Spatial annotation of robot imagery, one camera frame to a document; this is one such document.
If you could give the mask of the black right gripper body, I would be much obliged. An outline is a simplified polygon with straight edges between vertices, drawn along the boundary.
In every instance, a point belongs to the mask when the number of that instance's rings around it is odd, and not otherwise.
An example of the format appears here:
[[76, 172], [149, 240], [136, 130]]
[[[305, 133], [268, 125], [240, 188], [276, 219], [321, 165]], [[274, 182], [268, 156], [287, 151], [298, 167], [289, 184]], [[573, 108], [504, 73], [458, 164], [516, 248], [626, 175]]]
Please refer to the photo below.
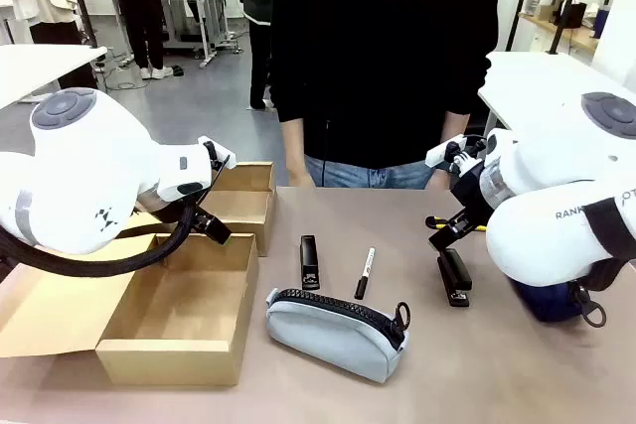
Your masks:
[[459, 175], [457, 166], [454, 166], [452, 170], [456, 179], [450, 192], [463, 206], [463, 209], [453, 217], [467, 216], [471, 221], [471, 232], [479, 226], [486, 226], [494, 211], [481, 193], [479, 180], [483, 170], [483, 165], [475, 165], [462, 176]]

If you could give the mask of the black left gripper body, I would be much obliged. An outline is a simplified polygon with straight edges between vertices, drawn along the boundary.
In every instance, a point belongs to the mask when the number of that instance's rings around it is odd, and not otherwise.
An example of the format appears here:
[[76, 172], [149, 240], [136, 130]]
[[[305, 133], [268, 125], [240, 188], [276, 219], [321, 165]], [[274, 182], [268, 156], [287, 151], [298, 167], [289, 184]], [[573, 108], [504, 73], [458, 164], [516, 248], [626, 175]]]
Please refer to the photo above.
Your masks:
[[186, 204], [195, 206], [191, 227], [194, 232], [194, 218], [197, 213], [213, 215], [201, 208], [201, 202], [209, 191], [209, 188], [202, 189], [170, 203], [161, 199], [155, 191], [144, 193], [138, 198], [133, 212], [133, 233], [141, 235], [172, 232], [183, 216]]

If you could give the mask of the person's left hand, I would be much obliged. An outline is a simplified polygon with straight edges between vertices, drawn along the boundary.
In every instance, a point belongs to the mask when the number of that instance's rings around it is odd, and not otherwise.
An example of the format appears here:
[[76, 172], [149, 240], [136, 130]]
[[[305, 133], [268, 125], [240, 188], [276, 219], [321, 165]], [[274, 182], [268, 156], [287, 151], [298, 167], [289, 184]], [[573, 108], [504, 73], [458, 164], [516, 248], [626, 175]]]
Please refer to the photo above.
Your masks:
[[442, 169], [435, 169], [432, 173], [426, 189], [431, 191], [447, 191], [450, 189], [451, 176]]

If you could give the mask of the person's right hand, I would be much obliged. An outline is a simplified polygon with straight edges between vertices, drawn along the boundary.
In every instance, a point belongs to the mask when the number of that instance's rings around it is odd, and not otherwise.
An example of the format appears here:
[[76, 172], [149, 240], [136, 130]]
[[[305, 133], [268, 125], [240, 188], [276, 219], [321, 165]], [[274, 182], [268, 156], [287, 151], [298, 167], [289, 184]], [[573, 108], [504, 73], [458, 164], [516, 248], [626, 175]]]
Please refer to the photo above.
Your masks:
[[305, 167], [291, 168], [288, 170], [291, 187], [314, 188], [315, 183]]

